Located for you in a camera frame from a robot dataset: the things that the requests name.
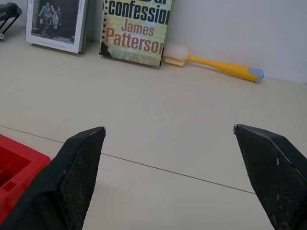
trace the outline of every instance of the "toothbrush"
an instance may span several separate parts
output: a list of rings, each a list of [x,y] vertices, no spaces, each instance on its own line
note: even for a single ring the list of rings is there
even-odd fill
[[[163,56],[165,63],[177,66],[184,66],[186,62],[194,61],[255,83],[260,83],[261,80],[264,79],[264,73],[261,69],[194,57],[189,54],[189,49],[187,47],[174,43],[166,43]]]

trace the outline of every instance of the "toothbrush handle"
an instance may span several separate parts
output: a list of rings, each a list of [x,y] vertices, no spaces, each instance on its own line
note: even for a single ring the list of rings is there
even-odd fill
[[[226,73],[234,75],[238,78],[242,78],[248,81],[253,81],[255,83],[260,83],[264,79],[264,73],[261,69],[254,69],[248,66],[236,65],[225,62],[211,61],[198,57],[191,56],[188,61],[199,62],[207,66],[214,67],[216,69],[222,70]]]

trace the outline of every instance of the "white table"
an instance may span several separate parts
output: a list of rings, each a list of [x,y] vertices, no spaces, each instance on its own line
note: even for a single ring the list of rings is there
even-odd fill
[[[0,126],[60,142],[106,126],[105,154],[247,192],[234,124],[284,135],[307,154],[304,85],[254,84],[194,65],[152,69],[102,58],[99,44],[85,55],[63,53],[27,44],[21,28],[6,39]],[[47,155],[61,145],[1,130]],[[99,171],[88,229],[105,222],[115,230],[271,228],[253,194],[108,156],[101,161],[110,171]]]

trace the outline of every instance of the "book cover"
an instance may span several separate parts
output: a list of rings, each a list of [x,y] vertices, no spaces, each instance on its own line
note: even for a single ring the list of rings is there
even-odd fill
[[[160,66],[172,0],[105,0],[100,54]]]
[[[29,0],[25,40],[78,53],[82,50],[87,0]]]

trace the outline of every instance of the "red plastic container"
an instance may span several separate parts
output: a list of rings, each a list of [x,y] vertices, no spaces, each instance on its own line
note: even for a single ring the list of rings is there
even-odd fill
[[[0,135],[0,224],[50,158]]]

